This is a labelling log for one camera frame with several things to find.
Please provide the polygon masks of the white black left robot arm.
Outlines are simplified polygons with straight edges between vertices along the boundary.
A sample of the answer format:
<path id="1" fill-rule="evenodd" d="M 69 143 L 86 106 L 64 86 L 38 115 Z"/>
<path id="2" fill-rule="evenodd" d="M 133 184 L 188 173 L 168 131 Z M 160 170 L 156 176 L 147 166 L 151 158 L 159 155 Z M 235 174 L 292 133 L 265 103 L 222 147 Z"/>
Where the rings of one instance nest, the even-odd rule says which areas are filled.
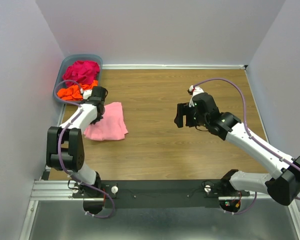
<path id="1" fill-rule="evenodd" d="M 103 119 L 108 90 L 95 86 L 82 91 L 81 101 L 66 101 L 77 107 L 75 113 L 59 126 L 51 126 L 47 131 L 46 165 L 65 172 L 71 180 L 89 197 L 102 196 L 102 181 L 98 172 L 85 163 L 83 132 L 92 124 Z"/>

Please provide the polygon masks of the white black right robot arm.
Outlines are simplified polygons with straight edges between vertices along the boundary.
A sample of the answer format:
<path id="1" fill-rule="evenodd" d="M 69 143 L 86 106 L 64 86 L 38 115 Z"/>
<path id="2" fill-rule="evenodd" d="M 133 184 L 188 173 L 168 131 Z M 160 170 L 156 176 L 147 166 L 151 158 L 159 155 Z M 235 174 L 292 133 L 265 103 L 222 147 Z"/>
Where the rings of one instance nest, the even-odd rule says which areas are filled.
<path id="1" fill-rule="evenodd" d="M 178 128 L 206 128 L 210 134 L 242 149 L 267 170 L 266 174 L 231 170 L 221 179 L 225 188 L 267 194 L 283 206 L 290 205 L 300 193 L 300 156 L 278 150 L 232 113 L 219 111 L 208 93 L 194 92 L 190 102 L 178 103 L 174 123 Z"/>

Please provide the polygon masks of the light pink t shirt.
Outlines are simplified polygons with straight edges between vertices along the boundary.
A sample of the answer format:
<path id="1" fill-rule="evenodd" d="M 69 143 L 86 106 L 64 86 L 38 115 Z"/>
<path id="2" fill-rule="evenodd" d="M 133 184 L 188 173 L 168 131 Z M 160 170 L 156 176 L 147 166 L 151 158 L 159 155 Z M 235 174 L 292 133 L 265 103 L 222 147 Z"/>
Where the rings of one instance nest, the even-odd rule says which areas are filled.
<path id="1" fill-rule="evenodd" d="M 84 131 L 84 136 L 92 141 L 124 140 L 128 130 L 124 121 L 121 102 L 112 102 L 105 106 L 103 119 L 90 124 Z"/>

